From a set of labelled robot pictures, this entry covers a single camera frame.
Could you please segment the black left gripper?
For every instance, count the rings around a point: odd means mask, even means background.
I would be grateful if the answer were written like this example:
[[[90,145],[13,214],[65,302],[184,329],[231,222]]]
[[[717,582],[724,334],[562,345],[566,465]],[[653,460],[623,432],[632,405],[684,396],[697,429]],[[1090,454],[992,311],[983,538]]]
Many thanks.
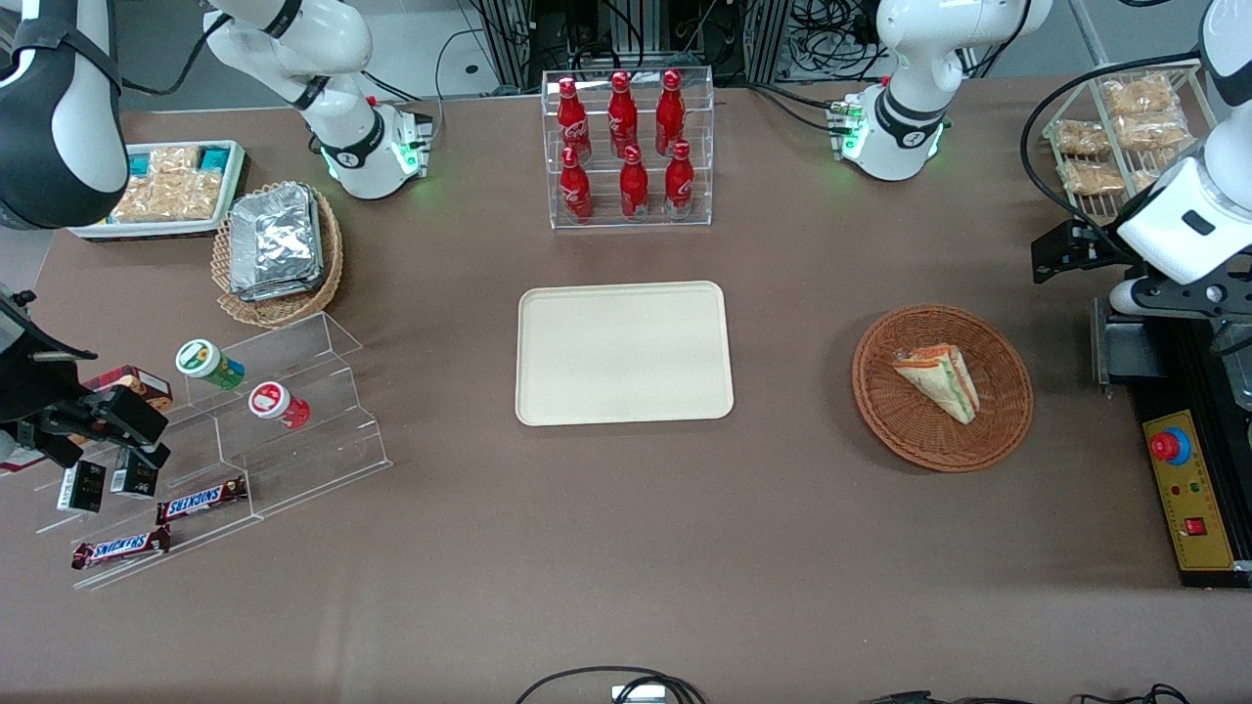
[[[1124,266],[1126,254],[1096,230],[1078,222],[1063,222],[1033,241],[1033,284],[1068,271]]]

